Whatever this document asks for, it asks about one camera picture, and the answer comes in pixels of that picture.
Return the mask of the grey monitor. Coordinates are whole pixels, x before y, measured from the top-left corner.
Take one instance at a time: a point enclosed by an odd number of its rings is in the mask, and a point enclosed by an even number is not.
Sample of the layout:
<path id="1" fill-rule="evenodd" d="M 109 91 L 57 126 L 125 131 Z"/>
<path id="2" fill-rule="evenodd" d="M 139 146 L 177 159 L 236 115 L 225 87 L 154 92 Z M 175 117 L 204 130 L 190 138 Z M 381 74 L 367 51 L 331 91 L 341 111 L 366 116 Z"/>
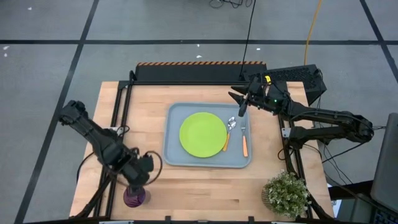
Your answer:
<path id="1" fill-rule="evenodd" d="M 398 213 L 398 113 L 391 113 L 387 120 L 371 197 Z"/>

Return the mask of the orange-handled metal fork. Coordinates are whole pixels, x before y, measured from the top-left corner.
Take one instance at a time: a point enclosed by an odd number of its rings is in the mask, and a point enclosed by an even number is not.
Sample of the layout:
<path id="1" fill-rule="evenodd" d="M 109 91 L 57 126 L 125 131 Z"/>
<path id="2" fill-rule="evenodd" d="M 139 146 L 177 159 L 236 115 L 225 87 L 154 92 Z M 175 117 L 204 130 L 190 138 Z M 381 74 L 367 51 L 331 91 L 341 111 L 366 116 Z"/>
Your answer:
<path id="1" fill-rule="evenodd" d="M 246 122 L 243 119 L 241 121 L 241 132 L 242 132 L 242 140 L 243 140 L 243 156 L 248 157 L 248 146 L 247 146 L 245 131 L 246 131 Z"/>

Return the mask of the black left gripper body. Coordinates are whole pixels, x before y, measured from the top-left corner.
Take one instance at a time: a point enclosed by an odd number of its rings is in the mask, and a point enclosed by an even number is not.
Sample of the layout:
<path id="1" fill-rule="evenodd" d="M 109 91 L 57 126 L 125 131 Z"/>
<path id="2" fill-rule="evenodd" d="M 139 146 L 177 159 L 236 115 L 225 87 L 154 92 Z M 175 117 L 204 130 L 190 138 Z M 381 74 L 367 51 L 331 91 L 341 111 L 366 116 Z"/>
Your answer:
<path id="1" fill-rule="evenodd" d="M 133 159 L 123 167 L 123 176 L 129 185 L 135 187 L 143 186 L 149 180 L 149 172 L 143 172 L 139 162 L 140 158 Z"/>

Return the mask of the small potted green plant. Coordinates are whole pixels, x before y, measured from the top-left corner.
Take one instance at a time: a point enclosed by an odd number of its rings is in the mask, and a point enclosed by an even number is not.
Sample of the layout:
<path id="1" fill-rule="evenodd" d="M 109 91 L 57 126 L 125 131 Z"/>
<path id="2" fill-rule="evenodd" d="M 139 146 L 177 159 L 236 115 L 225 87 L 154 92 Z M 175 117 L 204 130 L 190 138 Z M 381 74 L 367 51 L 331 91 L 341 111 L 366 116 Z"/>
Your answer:
<path id="1" fill-rule="evenodd" d="M 262 203 L 277 215 L 296 218 L 303 215 L 311 202 L 303 179 L 295 173 L 281 170 L 261 191 Z"/>

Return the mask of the black keyboard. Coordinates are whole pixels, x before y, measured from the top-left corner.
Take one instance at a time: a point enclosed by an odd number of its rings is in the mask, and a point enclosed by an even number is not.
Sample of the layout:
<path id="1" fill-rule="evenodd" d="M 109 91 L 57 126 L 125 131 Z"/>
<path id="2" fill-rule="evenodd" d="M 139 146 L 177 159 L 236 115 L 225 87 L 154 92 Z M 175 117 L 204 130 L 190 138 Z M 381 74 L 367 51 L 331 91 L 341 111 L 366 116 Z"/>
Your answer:
<path id="1" fill-rule="evenodd" d="M 398 214 L 375 209 L 372 221 L 373 224 L 398 224 Z"/>

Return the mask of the black mesh computer tower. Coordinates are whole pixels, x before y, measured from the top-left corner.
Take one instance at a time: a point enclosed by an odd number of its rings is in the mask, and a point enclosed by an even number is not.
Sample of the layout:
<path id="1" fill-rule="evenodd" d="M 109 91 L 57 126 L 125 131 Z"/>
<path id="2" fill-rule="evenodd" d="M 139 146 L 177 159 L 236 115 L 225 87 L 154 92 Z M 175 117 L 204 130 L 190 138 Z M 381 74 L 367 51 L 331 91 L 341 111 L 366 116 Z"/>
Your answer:
<path id="1" fill-rule="evenodd" d="M 327 91 L 323 74 L 315 64 L 266 70 L 265 65 L 245 65 L 239 81 L 248 82 L 258 73 L 270 76 L 276 82 L 302 82 L 308 104 L 314 103 Z"/>

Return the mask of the grey plastic tray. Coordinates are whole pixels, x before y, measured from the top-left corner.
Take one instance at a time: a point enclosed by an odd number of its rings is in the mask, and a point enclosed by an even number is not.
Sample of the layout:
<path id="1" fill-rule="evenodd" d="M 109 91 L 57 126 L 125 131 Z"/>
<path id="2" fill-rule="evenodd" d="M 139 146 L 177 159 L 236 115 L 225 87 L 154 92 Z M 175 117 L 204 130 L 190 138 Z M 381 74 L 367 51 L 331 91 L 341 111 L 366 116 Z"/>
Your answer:
<path id="1" fill-rule="evenodd" d="M 239 106 L 226 103 L 198 103 L 183 102 L 174 103 L 170 106 L 164 131 L 163 155 L 166 163 L 173 166 L 198 166 L 198 167 L 222 167 L 242 169 L 252 159 L 252 141 L 249 113 L 241 118 L 238 116 Z M 236 119 L 236 127 L 231 131 L 227 151 L 219 152 L 215 156 L 199 158 L 187 153 L 179 140 L 179 129 L 183 121 L 194 113 L 209 112 L 217 115 L 225 124 L 230 117 Z M 246 141 L 248 146 L 248 157 L 243 156 L 243 140 L 241 132 L 241 121 L 246 122 Z"/>

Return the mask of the black hazard-striped box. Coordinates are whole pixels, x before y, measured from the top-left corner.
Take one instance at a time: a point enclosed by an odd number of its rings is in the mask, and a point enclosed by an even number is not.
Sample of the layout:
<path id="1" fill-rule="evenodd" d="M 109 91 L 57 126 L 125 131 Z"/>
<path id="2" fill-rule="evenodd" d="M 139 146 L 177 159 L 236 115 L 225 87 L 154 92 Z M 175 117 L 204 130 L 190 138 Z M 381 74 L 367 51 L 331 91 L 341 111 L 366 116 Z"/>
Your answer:
<path id="1" fill-rule="evenodd" d="M 267 70 L 262 61 L 141 62 L 139 82 L 240 82 Z"/>

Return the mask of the orange-handled metal spoon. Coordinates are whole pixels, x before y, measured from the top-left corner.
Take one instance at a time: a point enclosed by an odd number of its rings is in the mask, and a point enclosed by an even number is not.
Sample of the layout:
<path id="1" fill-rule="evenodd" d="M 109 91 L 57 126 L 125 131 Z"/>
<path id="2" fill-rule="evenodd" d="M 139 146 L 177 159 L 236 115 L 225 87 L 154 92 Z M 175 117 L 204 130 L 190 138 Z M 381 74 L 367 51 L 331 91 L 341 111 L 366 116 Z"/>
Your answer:
<path id="1" fill-rule="evenodd" d="M 226 137 L 226 142 L 223 146 L 223 151 L 227 151 L 228 148 L 228 143 L 229 143 L 229 139 L 231 136 L 231 130 L 236 126 L 236 119 L 234 116 L 230 117 L 230 119 L 228 120 L 227 123 L 227 137 Z"/>

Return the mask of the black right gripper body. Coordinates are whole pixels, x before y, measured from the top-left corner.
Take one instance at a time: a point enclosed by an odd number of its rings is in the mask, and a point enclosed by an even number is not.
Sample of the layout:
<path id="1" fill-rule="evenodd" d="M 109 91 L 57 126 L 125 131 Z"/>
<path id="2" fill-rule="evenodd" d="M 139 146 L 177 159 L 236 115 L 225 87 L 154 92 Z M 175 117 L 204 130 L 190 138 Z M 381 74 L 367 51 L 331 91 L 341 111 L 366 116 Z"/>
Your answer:
<path id="1" fill-rule="evenodd" d="M 260 109 L 273 109 L 269 97 L 266 95 L 267 84 L 252 82 L 248 86 L 247 103 Z"/>

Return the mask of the lime green plate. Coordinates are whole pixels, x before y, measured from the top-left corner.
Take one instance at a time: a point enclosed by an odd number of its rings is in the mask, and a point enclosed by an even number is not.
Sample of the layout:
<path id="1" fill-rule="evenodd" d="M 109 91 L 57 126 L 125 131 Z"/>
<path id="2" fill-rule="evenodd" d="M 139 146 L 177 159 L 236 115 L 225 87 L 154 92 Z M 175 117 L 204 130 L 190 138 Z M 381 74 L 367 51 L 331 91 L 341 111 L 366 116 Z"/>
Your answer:
<path id="1" fill-rule="evenodd" d="M 183 149 L 191 156 L 212 157 L 219 153 L 226 143 L 226 126 L 213 113 L 194 113 L 181 124 L 179 140 Z"/>

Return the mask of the purple faceted plastic cup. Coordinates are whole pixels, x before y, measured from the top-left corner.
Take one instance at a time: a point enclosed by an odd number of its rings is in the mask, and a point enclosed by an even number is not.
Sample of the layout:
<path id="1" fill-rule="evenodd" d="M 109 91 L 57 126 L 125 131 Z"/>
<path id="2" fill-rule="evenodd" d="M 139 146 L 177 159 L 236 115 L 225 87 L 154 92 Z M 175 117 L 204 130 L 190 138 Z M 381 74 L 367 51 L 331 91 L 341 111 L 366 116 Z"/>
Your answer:
<path id="1" fill-rule="evenodd" d="M 124 203 L 125 203 L 128 207 L 136 208 L 136 207 L 142 205 L 142 204 L 146 201 L 146 199 L 147 199 L 147 194 L 146 194 L 145 189 L 144 189 L 144 195 L 136 195 L 135 197 L 128 197 L 128 196 L 127 196 L 127 188 L 126 188 L 126 190 L 124 191 L 123 200 L 124 200 Z"/>

